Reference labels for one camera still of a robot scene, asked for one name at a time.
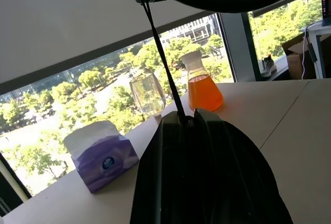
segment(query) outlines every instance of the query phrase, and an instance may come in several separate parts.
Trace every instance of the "carafe lid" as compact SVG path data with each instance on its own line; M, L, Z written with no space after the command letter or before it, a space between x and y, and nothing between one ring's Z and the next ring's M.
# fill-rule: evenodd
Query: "carafe lid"
M192 63L193 61L196 61L198 59L202 58L202 53L199 50L196 50L194 52L189 52L183 56L180 57L181 60L185 65Z

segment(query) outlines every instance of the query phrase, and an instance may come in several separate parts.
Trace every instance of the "glass carafe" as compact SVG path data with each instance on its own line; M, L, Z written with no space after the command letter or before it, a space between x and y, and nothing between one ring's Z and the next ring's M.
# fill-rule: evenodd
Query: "glass carafe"
M223 95L203 67L201 58L200 51L182 56L187 70L190 109L215 111L223 104Z

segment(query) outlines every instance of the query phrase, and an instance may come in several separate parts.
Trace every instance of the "wine glass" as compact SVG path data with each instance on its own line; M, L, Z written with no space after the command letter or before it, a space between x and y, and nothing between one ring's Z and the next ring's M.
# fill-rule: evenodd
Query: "wine glass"
M147 116L154 116L156 122L160 123L160 113L166 106L166 97L154 73L132 79L130 88L140 111Z

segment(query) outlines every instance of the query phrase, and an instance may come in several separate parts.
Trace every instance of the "monitor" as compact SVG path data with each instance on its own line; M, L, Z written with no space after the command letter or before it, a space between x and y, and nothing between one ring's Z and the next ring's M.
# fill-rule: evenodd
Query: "monitor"
M322 0L323 22L322 26L331 25L331 0Z

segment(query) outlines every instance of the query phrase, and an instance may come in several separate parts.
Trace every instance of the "logo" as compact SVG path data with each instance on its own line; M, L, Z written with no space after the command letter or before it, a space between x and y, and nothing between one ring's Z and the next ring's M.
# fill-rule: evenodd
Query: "logo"
M102 162L102 168L108 170L115 164L115 159L113 157L108 157Z

